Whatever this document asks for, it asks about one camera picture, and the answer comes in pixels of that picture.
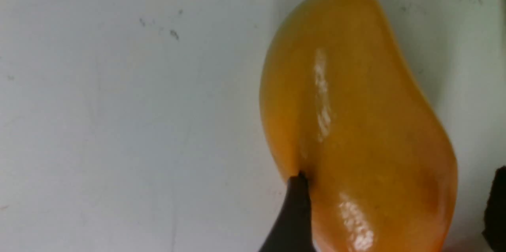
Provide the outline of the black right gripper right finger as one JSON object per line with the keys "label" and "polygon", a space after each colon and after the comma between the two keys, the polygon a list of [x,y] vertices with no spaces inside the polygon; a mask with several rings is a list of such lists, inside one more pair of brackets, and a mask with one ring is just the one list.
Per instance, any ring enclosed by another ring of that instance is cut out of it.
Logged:
{"label": "black right gripper right finger", "polygon": [[494,252],[506,250],[506,167],[495,171],[484,212],[482,235]]}

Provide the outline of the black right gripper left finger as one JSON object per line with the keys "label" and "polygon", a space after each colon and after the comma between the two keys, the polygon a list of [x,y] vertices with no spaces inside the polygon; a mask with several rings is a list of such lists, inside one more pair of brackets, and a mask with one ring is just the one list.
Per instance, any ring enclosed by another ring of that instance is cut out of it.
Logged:
{"label": "black right gripper left finger", "polygon": [[280,213],[260,252],[315,252],[308,180],[300,171],[287,182]]}

